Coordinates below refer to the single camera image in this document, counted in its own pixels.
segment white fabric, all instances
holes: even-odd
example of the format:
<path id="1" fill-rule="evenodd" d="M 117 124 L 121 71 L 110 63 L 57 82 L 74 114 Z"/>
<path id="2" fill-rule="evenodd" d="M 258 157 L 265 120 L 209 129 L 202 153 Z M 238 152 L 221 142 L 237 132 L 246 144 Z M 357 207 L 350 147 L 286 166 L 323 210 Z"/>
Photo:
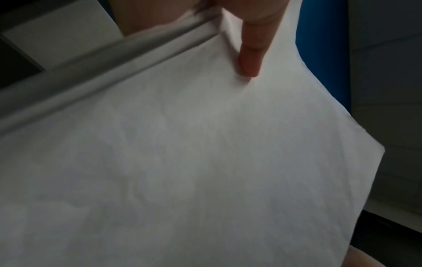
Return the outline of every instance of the white fabric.
<path id="1" fill-rule="evenodd" d="M 339 267 L 383 148 L 299 58 L 299 9 L 257 79 L 236 74 L 225 14 L 225 32 L 3 136 L 0 264 Z"/>

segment human hand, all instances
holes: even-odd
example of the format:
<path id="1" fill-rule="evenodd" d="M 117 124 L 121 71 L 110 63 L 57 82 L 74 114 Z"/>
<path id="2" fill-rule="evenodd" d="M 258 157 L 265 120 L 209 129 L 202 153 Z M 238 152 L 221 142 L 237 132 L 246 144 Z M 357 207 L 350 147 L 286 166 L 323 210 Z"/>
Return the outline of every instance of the human hand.
<path id="1" fill-rule="evenodd" d="M 109 0 L 124 35 L 167 24 L 200 0 Z M 277 32 L 289 0 L 213 0 L 243 20 L 239 65 L 243 75 L 259 75 L 265 53 Z"/>

